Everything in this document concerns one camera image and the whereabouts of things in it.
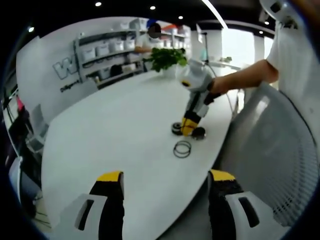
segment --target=human arm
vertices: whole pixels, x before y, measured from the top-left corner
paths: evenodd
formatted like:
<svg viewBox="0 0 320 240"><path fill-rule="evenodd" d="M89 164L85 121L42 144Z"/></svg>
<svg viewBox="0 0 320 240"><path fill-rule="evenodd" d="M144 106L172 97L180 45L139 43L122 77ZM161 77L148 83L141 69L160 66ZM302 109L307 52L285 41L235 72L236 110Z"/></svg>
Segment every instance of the human arm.
<svg viewBox="0 0 320 240"><path fill-rule="evenodd" d="M240 71L218 76L214 80L212 93L225 94L233 89L258 87L262 81L274 83L278 80L278 41L274 38L273 45L267 59L257 61Z"/></svg>
<svg viewBox="0 0 320 240"><path fill-rule="evenodd" d="M144 36L143 35L138 37L138 39L136 40L134 51L139 54L152 52L152 48L144 46Z"/></svg>

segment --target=green plant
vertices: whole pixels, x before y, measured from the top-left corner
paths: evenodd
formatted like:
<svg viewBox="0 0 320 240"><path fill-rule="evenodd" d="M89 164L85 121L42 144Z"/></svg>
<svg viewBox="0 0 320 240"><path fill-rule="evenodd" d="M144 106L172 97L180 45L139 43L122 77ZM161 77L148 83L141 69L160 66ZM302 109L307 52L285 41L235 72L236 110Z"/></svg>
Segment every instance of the green plant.
<svg viewBox="0 0 320 240"><path fill-rule="evenodd" d="M187 59L185 57L185 50L181 49L159 49L153 48L151 57L147 59L147 62L152 62L152 68L156 72L160 72L161 69L168 69L172 65L179 64L181 66L187 65Z"/></svg>

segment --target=white table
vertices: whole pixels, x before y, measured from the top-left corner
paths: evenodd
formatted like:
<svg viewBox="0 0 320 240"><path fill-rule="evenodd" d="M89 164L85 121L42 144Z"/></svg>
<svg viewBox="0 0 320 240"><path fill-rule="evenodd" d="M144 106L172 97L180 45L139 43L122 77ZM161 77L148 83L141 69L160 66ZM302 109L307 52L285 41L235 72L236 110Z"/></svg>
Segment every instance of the white table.
<svg viewBox="0 0 320 240"><path fill-rule="evenodd" d="M107 172L124 172L124 240L155 240L179 217L213 166L232 113L227 97L200 122L207 137L171 133L185 113L189 92L173 79L143 73L76 103L50 124L42 159L42 191L55 227L63 209ZM192 144L187 158L176 142Z"/></svg>

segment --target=metal shelving unit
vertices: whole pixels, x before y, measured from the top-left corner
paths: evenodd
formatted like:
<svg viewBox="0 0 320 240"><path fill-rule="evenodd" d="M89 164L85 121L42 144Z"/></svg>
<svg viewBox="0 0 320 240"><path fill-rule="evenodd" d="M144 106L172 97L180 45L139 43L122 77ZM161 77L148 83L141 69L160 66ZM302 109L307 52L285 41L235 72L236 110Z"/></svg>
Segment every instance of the metal shelving unit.
<svg viewBox="0 0 320 240"><path fill-rule="evenodd" d="M73 42L73 49L74 49L74 54L75 54L75 59L76 59L76 65L78 67L80 81L83 83L87 79L88 75L92 75L93 73L95 73L99 70L110 67L112 64L107 64L107 65L104 65L103 67L101 67L101 66L93 67L93 69L90 70L89 72L88 72L88 68L84 67L85 65L96 63L99 60L108 59L108 58L114 57L116 55L128 55L129 53L132 53L134 51L133 49L123 50L123 51L115 51L115 52L111 52L106 55L97 56L97 57L92 58L90 60L84 61L82 58L82 50L81 50L82 46L87 45L87 44L91 44L94 42L98 42L98 41L103 41L103 40L112 39L112 38L119 38L119 37L127 37L130 35L135 35L135 37L137 38L140 36L140 31L138 29L108 31L108 32L104 32L101 34L89 35L89 36L84 36L84 37L75 39ZM136 62L141 62L140 66L142 66L142 59L138 60L138 61L137 60L135 60L135 61L127 60L127 61L124 61L123 64L131 64L131 63L136 63Z"/></svg>
<svg viewBox="0 0 320 240"><path fill-rule="evenodd" d="M87 80L88 76L93 75L94 73L98 72L99 70L103 70L106 68L111 67L113 64L97 64L97 65L92 65L94 63L98 63L101 60L107 60L108 58L113 58L114 56L117 55L124 55L124 61L123 63L117 63L117 64L132 64L132 63L139 63L138 68L131 71L131 72L124 72L120 75L117 76L112 76L110 78L104 79L97 83L97 86L101 86L109 81L114 81L117 78L121 78L123 76L129 75L129 74L136 74L138 72L143 72L143 61L142 58L135 59L135 60L130 60L128 57L128 54L133 53L134 50L123 50L123 51L116 51L116 52L111 52L106 55L101 55L97 56L95 58L89 59L89 60L83 60L82 57L82 46L92 44L94 42L99 42L107 39L112 39L112 38L126 38L128 36L135 36L135 38L138 38L141 34L145 34L147 31L142 30L142 29L123 29L123 30L112 30L112 31L107 31L104 33L100 34L93 34L93 35L88 35L88 36L83 36L79 37L74 40L73 42L73 50L74 50L74 55L75 55L75 61L76 65L78 68L78 74L79 74L79 80L80 82L84 82ZM172 34L171 32L162 32L163 36L169 36L170 40L172 42L171 47L165 47L166 49L174 49L175 48L175 43L177 39L187 39L188 37L184 34Z"/></svg>
<svg viewBox="0 0 320 240"><path fill-rule="evenodd" d="M104 84L106 84L106 83L108 83L108 82L112 82L113 80L119 79L119 78L121 78L121 77L130 75L130 74L137 73L137 72L139 72L139 71L140 71L140 69L136 69L136 70L133 70L133 71L127 71L127 72L124 72L124 73L122 73L122 74L119 74L119 75L116 75L116 76L113 76L113 77L109 77L109 78L107 78L107 79L104 79L104 80L100 81L99 83L97 83L96 85L97 85L97 86L101 86L101 85L104 85Z"/></svg>

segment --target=white mesh chair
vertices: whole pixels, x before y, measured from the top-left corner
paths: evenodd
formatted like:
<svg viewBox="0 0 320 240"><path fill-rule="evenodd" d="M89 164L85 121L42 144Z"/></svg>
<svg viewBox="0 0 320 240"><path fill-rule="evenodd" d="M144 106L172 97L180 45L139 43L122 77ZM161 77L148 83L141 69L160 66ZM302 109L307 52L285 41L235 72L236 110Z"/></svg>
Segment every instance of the white mesh chair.
<svg viewBox="0 0 320 240"><path fill-rule="evenodd" d="M296 222L317 186L312 134L287 97L264 82L231 123L220 156L220 168L270 206L282 226Z"/></svg>

